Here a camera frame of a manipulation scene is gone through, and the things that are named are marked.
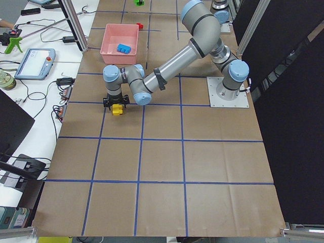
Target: metal mounting plate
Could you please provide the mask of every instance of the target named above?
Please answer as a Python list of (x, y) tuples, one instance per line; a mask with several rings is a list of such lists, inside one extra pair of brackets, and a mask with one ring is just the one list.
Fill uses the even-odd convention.
[(222, 34), (231, 34), (231, 29), (229, 28), (228, 23), (224, 23), (221, 25), (221, 33)]
[(223, 77), (207, 77), (209, 101), (211, 107), (215, 108), (249, 108), (249, 102), (246, 92), (241, 92), (235, 100), (223, 100), (216, 94), (217, 85), (223, 80)]

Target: yellow block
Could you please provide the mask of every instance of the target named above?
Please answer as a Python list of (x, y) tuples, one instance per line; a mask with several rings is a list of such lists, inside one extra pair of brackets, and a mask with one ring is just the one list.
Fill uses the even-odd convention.
[(38, 243), (72, 243), (69, 237), (40, 237)]
[(123, 114), (123, 106), (119, 104), (113, 104), (111, 113), (112, 115), (122, 115)]

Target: robotic arm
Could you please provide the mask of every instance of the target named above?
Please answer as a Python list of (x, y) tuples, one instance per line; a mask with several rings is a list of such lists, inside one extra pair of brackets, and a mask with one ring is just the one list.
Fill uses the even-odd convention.
[(220, 39), (220, 24), (201, 0), (188, 2), (181, 14), (182, 23), (192, 34), (189, 43), (162, 66), (155, 68), (144, 78), (141, 65), (119, 69), (109, 65), (104, 68), (104, 80), (108, 98), (104, 106), (129, 103), (127, 96), (122, 96), (121, 84), (128, 83), (138, 105), (147, 105), (151, 94), (157, 89), (164, 90), (168, 81), (196, 59), (211, 54), (213, 62), (221, 70), (224, 80), (217, 87), (219, 96), (225, 100), (236, 98), (239, 87), (249, 74), (249, 67), (238, 60)]

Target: pink bin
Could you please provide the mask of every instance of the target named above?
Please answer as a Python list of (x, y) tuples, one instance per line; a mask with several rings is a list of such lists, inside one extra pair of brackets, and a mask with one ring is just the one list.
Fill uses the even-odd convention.
[[(106, 64), (136, 64), (137, 24), (107, 24), (103, 36), (100, 54)], [(129, 54), (117, 51), (123, 44), (132, 48)]]

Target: black panel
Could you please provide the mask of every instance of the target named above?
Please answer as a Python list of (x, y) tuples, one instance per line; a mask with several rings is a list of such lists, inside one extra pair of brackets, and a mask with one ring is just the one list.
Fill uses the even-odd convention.
[[(233, 26), (240, 42), (255, 11), (256, 0), (245, 0)], [(324, 19), (324, 1), (271, 1), (242, 59), (250, 66), (254, 90)]]
[[(0, 153), (12, 155), (24, 140), (34, 119), (0, 90)], [(1, 156), (0, 160), (8, 161)]]
[(244, 0), (233, 21), (236, 42), (239, 45), (243, 35), (252, 19), (260, 0)]
[(324, 224), (324, 30), (255, 103), (287, 222)]

